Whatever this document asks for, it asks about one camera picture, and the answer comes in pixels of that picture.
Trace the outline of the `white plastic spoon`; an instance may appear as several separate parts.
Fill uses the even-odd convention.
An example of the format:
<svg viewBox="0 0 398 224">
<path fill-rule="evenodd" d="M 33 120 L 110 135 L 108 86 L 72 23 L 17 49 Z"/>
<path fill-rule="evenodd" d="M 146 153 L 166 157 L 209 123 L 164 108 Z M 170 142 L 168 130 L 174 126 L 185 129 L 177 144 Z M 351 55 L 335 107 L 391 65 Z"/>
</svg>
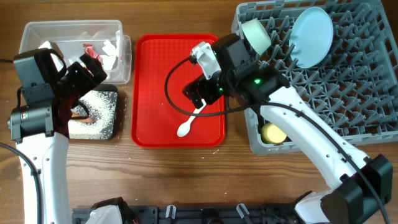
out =
<svg viewBox="0 0 398 224">
<path fill-rule="evenodd" d="M 193 111 L 194 114 L 199 114 L 205 108 L 205 106 L 206 106 L 205 100 L 202 99 L 201 102 L 203 103 L 203 106 L 201 108 L 199 108 L 199 109 L 195 109 Z M 177 130 L 177 136 L 178 137 L 182 138 L 182 137 L 186 136 L 190 132 L 191 124 L 192 124 L 192 122 L 193 122 L 193 120 L 195 118 L 196 118 L 196 116 L 191 116 L 191 117 L 189 117 L 189 119 L 186 122 L 182 123 L 179 126 L 179 128 Z"/>
</svg>

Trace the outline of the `red snack wrapper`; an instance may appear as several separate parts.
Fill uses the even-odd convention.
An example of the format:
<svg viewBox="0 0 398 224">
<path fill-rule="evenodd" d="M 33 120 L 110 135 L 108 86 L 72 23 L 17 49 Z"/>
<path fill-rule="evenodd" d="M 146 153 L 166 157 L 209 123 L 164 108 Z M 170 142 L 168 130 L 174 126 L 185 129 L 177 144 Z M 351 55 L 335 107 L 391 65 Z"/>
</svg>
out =
<svg viewBox="0 0 398 224">
<path fill-rule="evenodd" d="M 100 55 L 95 52 L 92 44 L 83 44 L 83 51 L 90 57 L 100 60 Z"/>
</svg>

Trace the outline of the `brown carrot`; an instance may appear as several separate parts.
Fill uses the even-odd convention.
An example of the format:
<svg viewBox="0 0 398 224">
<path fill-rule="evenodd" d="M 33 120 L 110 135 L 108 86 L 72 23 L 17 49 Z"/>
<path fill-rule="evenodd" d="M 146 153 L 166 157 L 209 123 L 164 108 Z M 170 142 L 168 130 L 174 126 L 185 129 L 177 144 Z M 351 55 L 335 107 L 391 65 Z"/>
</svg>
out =
<svg viewBox="0 0 398 224">
<path fill-rule="evenodd" d="M 72 113 L 71 120 L 75 120 L 81 123 L 88 123 L 92 124 L 95 122 L 95 120 L 89 116 L 81 116 L 80 114 L 77 113 Z"/>
</svg>

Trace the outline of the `white napkin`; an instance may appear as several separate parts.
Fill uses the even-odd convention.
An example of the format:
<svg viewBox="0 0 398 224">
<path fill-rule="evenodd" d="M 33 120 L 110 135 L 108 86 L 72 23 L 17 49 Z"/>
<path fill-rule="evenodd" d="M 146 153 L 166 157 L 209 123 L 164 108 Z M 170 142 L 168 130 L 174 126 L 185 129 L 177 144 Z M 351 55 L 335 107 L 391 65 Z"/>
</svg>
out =
<svg viewBox="0 0 398 224">
<path fill-rule="evenodd" d="M 86 54 L 83 51 L 83 44 L 92 44 L 95 52 L 100 56 L 99 61 L 103 70 L 115 69 L 118 66 L 121 34 L 120 30 L 110 33 L 101 30 L 92 34 L 84 31 L 76 39 L 66 42 L 65 51 L 67 56 L 65 56 L 65 59 L 70 64 L 78 62 L 84 67 L 83 62 L 80 60 L 80 57 Z"/>
</svg>

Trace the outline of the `yellow plastic cup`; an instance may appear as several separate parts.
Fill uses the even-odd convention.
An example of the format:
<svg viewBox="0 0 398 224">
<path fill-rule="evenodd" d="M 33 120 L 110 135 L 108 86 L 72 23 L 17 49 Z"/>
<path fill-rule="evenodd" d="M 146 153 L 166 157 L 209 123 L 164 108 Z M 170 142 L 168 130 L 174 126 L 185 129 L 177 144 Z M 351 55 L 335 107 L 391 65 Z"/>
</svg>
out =
<svg viewBox="0 0 398 224">
<path fill-rule="evenodd" d="M 276 125 L 267 123 L 261 128 L 261 138 L 264 143 L 281 144 L 286 140 L 287 135 Z"/>
</svg>

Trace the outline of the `light green bowl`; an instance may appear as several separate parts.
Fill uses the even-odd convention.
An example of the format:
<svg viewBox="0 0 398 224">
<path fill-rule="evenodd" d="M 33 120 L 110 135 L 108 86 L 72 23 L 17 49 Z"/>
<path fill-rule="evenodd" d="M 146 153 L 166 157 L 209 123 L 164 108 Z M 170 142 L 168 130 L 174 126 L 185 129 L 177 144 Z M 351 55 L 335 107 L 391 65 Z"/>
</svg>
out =
<svg viewBox="0 0 398 224">
<path fill-rule="evenodd" d="M 245 22 L 241 28 L 246 40 L 257 54 L 262 55 L 271 46 L 271 39 L 259 20 L 252 19 Z"/>
</svg>

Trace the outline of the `large light blue plate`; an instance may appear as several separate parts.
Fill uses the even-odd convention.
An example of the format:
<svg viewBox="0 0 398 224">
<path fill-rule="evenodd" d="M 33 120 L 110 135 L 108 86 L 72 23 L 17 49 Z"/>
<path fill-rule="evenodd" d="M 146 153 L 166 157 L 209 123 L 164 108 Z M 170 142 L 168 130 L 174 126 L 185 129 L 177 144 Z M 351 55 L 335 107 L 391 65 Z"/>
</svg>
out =
<svg viewBox="0 0 398 224">
<path fill-rule="evenodd" d="M 310 7 L 295 21 L 289 40 L 294 44 L 290 54 L 298 60 L 299 68 L 310 68 L 320 63 L 330 50 L 334 28 L 330 16 L 320 7 Z"/>
</svg>

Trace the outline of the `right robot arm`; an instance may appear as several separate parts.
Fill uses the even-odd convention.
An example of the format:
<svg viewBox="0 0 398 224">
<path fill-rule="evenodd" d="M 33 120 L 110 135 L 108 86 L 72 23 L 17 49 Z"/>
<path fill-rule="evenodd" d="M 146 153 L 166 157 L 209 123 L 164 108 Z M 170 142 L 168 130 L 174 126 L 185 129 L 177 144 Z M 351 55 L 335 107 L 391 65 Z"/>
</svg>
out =
<svg viewBox="0 0 398 224">
<path fill-rule="evenodd" d="M 261 68 L 255 59 L 270 47 L 267 35 L 227 35 L 192 49 L 189 61 L 202 75 L 189 83 L 184 95 L 200 108 L 222 96 L 240 101 L 280 128 L 315 164 L 328 190 L 311 192 L 295 204 L 305 223 L 363 223 L 385 212 L 392 196 L 392 165 L 374 159 L 345 141 L 299 97 L 278 70 Z"/>
</svg>

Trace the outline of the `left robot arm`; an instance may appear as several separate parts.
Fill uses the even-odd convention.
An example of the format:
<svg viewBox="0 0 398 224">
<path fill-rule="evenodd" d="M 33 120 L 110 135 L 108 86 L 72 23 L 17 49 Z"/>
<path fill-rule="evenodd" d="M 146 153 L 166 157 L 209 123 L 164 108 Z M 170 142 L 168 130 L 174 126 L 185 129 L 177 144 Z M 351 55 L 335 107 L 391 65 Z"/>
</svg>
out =
<svg viewBox="0 0 398 224">
<path fill-rule="evenodd" d="M 12 61 L 21 87 L 7 122 L 10 151 L 20 158 L 25 223 L 71 223 L 66 178 L 68 122 L 79 99 L 103 82 L 101 62 L 88 54 L 66 65 L 55 49 L 23 52 Z"/>
</svg>

